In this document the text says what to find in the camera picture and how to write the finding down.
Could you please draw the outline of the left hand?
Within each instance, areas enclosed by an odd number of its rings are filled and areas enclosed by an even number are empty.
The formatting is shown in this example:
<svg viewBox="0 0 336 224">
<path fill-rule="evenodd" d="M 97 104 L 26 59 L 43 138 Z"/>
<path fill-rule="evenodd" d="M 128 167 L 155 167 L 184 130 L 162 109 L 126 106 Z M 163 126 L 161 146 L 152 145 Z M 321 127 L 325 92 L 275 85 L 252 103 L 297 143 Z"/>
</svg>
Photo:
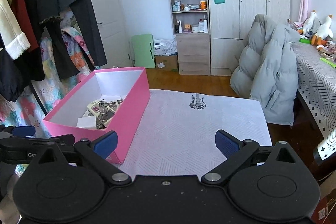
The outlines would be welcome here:
<svg viewBox="0 0 336 224">
<path fill-rule="evenodd" d="M 13 174 L 6 184 L 6 194 L 1 200 L 1 223 L 16 224 L 21 218 L 13 200 L 13 190 L 18 179 L 19 176 L 17 174 Z"/>
</svg>

